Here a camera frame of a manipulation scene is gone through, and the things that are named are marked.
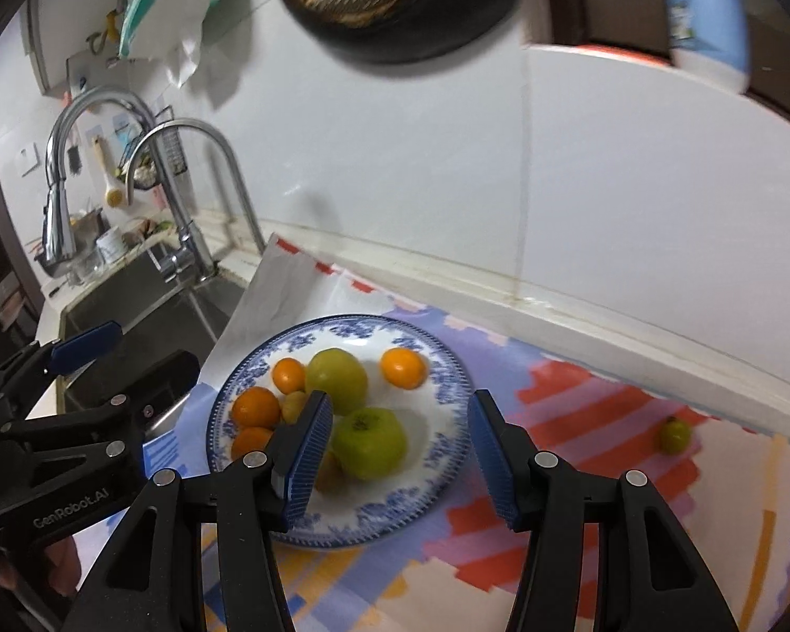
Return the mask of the person's left hand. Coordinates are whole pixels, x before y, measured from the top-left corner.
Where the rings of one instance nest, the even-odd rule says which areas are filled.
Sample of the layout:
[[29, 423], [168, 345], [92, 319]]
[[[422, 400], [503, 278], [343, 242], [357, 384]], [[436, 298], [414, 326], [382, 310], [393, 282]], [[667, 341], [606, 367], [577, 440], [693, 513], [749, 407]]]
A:
[[[46, 546], [45, 555], [51, 561], [48, 582], [57, 594], [74, 598], [76, 588], [80, 585], [82, 566], [75, 539], [68, 537], [62, 541]], [[8, 590], [17, 590], [19, 575], [14, 566], [5, 558], [0, 558], [0, 586]]]

